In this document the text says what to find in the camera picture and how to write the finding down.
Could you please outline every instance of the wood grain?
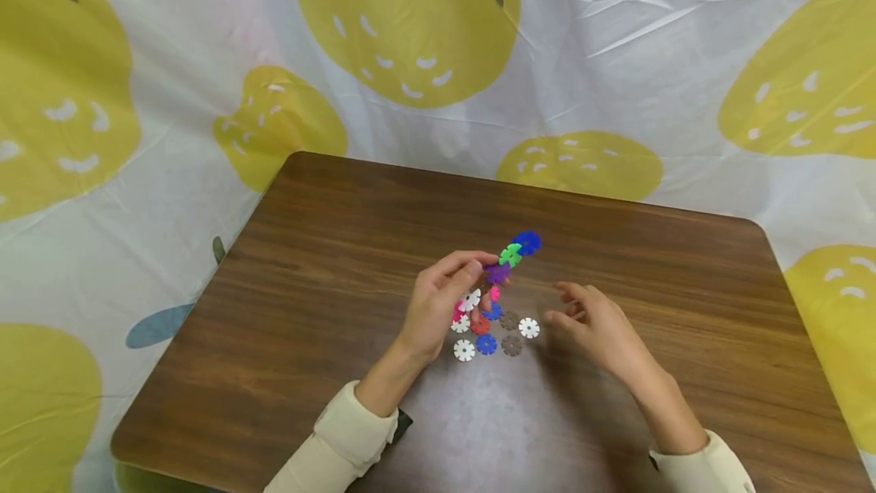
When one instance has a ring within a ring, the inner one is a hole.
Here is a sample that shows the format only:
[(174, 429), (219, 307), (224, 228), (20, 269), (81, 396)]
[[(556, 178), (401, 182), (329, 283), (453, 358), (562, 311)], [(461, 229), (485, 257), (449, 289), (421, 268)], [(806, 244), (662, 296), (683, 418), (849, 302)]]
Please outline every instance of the wood grain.
[[(261, 491), (386, 348), (421, 269), (524, 229), (543, 247), (514, 269), (503, 307), (538, 316), (557, 303), (554, 280), (599, 286), (759, 492), (869, 491), (754, 223), (307, 153), (243, 228), (113, 454)], [(351, 491), (661, 491), (633, 400), (549, 333), (516, 358), (460, 364), (445, 350), (403, 402), (414, 425)]]

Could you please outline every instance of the sleeve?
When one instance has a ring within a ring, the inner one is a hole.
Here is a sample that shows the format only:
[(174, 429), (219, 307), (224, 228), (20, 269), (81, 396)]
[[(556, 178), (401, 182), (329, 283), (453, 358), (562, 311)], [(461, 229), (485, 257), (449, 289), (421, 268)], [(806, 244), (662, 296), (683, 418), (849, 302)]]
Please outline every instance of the sleeve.
[(316, 420), (313, 434), (265, 488), (265, 493), (342, 493), (380, 460), (398, 425), (398, 409), (380, 418), (347, 383)]
[(754, 483), (721, 437), (706, 431), (709, 443), (690, 455), (664, 455), (651, 449), (651, 461), (676, 493), (755, 493)]

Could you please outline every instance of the yellow fruit print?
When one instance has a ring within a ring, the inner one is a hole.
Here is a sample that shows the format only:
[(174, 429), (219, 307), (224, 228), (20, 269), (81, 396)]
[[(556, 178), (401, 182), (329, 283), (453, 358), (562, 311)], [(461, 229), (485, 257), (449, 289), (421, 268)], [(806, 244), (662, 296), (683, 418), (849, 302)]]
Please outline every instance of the yellow fruit print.
[(599, 131), (541, 136), (520, 142), (502, 159), (497, 180), (641, 200), (663, 180), (663, 163), (650, 148)]
[(359, 82), (410, 107), (444, 107), (505, 68), (520, 0), (298, 0), (322, 49)]
[(119, 493), (213, 493), (214, 489), (162, 476), (134, 466), (116, 463), (116, 489)]
[(289, 154), (347, 153), (347, 132), (318, 90), (276, 65), (243, 79), (240, 108), (213, 123), (213, 136), (246, 186), (264, 192)]
[(763, 154), (876, 158), (876, 0), (812, 0), (745, 66), (721, 106), (728, 140)]
[(876, 453), (876, 247), (818, 247), (785, 278), (855, 442)]
[(0, 0), (0, 221), (86, 193), (140, 141), (107, 0)]
[(100, 410), (100, 370), (79, 339), (0, 324), (0, 491), (70, 493)]

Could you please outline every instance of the fabric backdrop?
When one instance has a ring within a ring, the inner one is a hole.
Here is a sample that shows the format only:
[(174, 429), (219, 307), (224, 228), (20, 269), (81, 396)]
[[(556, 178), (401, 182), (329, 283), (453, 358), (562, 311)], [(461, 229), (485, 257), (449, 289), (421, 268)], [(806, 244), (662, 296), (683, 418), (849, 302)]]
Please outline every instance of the fabric backdrop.
[(109, 438), (302, 148), (755, 221), (876, 476), (876, 0), (0, 0), (0, 20), (0, 491), (201, 491), (114, 471)]

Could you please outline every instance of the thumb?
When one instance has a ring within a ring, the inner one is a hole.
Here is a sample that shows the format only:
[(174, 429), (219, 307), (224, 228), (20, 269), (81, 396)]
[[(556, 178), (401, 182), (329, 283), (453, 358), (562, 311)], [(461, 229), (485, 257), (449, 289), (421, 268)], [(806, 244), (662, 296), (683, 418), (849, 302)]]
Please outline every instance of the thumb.
[(481, 277), (481, 272), (484, 269), (481, 263), (477, 260), (469, 261), (456, 274), (450, 276), (447, 284), (438, 291), (439, 302), (444, 305), (448, 304), (453, 307), (456, 301), (459, 301), (466, 291), (471, 290), (471, 286), (477, 283)]
[(584, 328), (580, 322), (573, 319), (571, 316), (567, 316), (564, 313), (558, 313), (556, 310), (548, 310), (545, 314), (545, 319), (548, 324), (556, 326), (559, 330), (570, 334), (570, 336), (580, 336), (582, 329)]

